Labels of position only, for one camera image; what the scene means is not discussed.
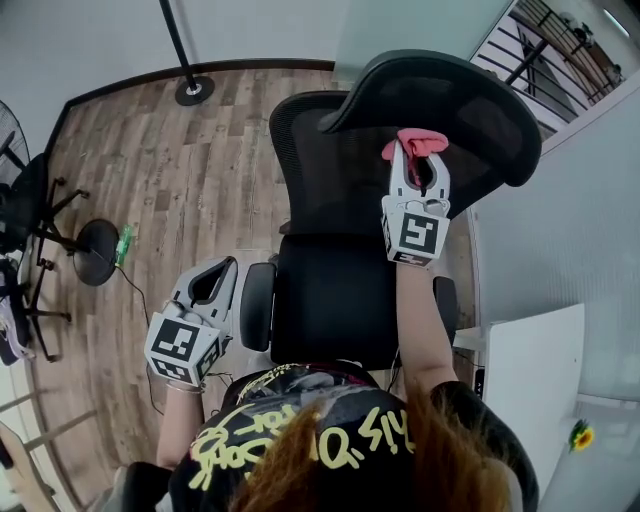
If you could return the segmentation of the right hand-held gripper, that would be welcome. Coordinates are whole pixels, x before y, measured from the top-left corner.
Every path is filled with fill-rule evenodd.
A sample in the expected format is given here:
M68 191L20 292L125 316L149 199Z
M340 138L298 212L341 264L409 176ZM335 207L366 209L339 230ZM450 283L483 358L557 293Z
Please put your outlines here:
M450 224L446 217L450 174L437 153L432 153L427 163L431 171L428 201L401 199L421 198L423 194L419 173L401 142L394 141L389 194L397 197L383 197L381 201L382 230L390 262L428 265L441 256Z

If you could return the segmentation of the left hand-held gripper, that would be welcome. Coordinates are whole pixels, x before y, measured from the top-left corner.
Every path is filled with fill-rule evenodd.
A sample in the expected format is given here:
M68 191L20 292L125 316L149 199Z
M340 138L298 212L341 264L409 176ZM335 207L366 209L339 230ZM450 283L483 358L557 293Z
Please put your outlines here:
M181 274L171 299L155 312L144 354L166 380L199 387L226 356L238 264L230 256L207 260Z

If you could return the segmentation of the pink cloth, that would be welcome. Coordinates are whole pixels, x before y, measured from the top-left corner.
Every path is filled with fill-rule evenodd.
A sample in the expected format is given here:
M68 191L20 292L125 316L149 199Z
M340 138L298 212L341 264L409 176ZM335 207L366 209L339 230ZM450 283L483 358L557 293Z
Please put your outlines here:
M449 146L448 138L439 132L419 128L404 128L399 130L396 134L396 139L388 142L382 150L381 156L384 160L393 160L396 141L401 143L408 157L410 176L418 187L424 185L417 168L418 159L443 152Z

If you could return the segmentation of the black office chair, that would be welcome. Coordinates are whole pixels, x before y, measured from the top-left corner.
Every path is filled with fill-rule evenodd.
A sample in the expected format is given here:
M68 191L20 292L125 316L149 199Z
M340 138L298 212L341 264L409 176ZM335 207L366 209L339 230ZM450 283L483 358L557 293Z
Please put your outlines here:
M450 188L437 226L507 185L541 154L537 121L504 81L460 58L421 49L371 60L348 91L281 101L269 119L290 222L275 262L253 264L240 306L243 345L277 364L350 360L390 367L398 347L396 270L420 265L414 247L387 253L382 200L395 191L389 150L405 128L435 131L434 161Z

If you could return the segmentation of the person's right forearm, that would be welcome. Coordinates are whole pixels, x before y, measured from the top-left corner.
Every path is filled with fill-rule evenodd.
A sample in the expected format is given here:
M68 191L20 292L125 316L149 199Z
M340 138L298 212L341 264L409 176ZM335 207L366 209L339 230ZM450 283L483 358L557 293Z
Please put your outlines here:
M424 393L458 377L453 351L437 308L433 273L400 264L396 270L396 313L399 354L405 387Z

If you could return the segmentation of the person's left forearm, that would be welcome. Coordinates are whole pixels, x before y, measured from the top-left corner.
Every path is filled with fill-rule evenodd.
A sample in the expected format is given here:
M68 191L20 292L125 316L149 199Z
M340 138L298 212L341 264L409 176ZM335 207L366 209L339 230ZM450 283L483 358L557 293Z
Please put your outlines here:
M169 382L156 450L157 465L174 469L189 451L203 423L202 391L180 382Z

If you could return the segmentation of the black floor fan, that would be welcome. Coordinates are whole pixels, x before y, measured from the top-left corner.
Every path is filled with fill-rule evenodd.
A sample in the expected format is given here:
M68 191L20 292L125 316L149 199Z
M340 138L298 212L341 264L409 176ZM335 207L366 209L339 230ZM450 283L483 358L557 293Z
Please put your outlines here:
M17 120L13 111L4 102L0 101L0 184L11 185L19 174L19 170L11 162L9 162L6 157L1 156L1 153L3 151L6 151L7 149L11 149L24 164L28 164L34 157L39 155L37 154L33 157L29 155L26 138L19 121ZM43 155L45 156L46 163L48 164L49 184L52 184L55 178L63 178L52 178L50 176L49 159L45 154ZM67 180L65 185L56 189L54 196L55 203L62 200L76 190L75 189L74 191L70 192L65 197L57 198L56 193L62 190L66 185ZM51 240L45 240L44 242L42 242L41 239L36 236L31 236L28 239L27 243L33 239L38 240L38 246L36 250L36 264L39 266L42 266L40 260L45 259L43 256L43 251L44 245L47 241L61 246L66 251L66 254L72 258L74 270L79 280L88 286L98 287L109 280L116 268L116 245L119 241L119 237L119 232L112 222L105 219L93 219L87 222L80 229L76 237L71 238L86 246L88 248L87 252L77 251L71 254L63 246Z

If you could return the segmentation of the person's black printed shirt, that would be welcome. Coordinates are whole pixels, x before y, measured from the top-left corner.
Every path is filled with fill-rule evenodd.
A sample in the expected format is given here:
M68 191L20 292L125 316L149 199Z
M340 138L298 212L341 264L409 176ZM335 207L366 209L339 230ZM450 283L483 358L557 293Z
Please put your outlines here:
M399 398L346 362L231 388L174 468L132 464L105 512L537 512L511 429L464 383Z

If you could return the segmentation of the frosted glass door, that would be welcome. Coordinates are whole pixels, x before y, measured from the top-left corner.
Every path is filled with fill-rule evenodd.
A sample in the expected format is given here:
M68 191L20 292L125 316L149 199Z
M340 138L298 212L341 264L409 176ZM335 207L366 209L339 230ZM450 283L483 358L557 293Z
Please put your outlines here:
M334 76L353 82L389 50L425 49L471 59L516 0L351 0Z

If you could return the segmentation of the black metal railing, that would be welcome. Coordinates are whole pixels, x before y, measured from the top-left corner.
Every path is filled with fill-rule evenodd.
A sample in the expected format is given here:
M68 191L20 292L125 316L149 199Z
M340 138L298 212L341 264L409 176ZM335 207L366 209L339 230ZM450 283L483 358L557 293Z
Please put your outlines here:
M545 0L516 0L472 62L510 86L538 124L552 132L626 80L587 24Z

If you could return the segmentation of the black swivel chair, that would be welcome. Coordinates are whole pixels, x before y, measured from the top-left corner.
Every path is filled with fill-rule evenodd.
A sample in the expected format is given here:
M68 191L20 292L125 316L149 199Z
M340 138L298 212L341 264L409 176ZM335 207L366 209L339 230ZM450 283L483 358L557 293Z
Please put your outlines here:
M1 153L18 170L11 185L0 184L0 254L23 251L28 239L36 236L63 246L71 254L88 248L80 242L61 235L55 225L55 217L78 196L88 199L90 193L76 189L57 203L54 202L57 188L66 184L64 178L55 178L49 184L48 164L39 154L28 164L7 149Z
M10 258L0 259L0 300L8 297L11 303L11 309L19 329L20 343L31 350L31 357L28 359L15 360L10 365L5 365L0 359L0 363L5 367L10 367L20 360L29 360L36 357L36 353L31 344L33 338L36 338L45 359L49 363L59 361L62 356L59 354L51 354L46 347L41 327L39 325L39 319L41 317L56 317L62 318L67 322L72 321L71 314L68 312L60 311L45 311L38 307L38 300L41 293L41 288L46 271L53 271L55 264L53 261L41 259L40 273L35 285L35 289L31 296L31 300L27 303L27 290L30 286L29 282L19 283L17 266L15 261Z

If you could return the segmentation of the purple bag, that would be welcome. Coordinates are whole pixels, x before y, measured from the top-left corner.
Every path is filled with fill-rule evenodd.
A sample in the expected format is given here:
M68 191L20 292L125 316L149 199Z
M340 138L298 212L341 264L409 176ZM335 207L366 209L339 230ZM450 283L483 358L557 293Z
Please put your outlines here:
M20 343L19 329L16 324L10 299L0 300L0 359L5 365L18 359L28 359L31 350Z

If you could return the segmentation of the white desk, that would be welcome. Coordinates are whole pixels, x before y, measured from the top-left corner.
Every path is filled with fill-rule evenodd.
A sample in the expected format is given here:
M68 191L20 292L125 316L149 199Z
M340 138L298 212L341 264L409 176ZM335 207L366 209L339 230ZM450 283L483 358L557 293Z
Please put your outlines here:
M585 306L460 329L453 346L485 370L482 400L511 428L544 494L569 448L585 336Z

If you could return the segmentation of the black coat rack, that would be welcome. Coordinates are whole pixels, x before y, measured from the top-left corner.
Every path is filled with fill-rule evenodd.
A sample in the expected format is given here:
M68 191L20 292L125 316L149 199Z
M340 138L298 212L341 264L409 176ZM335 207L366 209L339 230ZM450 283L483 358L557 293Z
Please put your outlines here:
M172 44L178 57L184 81L175 92L181 106L195 106L205 102L215 91L215 82L205 75L195 75L189 63L169 0L158 0Z

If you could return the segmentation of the potted sunflower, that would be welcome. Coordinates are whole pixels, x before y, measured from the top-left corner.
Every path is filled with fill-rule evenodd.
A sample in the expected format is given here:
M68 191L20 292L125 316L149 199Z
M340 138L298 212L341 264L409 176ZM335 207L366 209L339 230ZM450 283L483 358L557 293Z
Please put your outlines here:
M581 452L588 448L595 439L594 428L585 420L579 419L572 427L568 446L569 452Z

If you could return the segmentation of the wooden frame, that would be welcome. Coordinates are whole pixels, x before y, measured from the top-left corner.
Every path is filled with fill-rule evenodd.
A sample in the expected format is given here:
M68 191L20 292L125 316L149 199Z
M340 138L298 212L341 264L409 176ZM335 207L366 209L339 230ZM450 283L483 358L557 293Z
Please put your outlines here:
M26 431L22 436L0 420L0 474L17 499L11 512L82 512L52 444L62 434L95 417L97 411L88 410L47 430L39 403L41 394L33 389L0 404L0 414L18 411Z

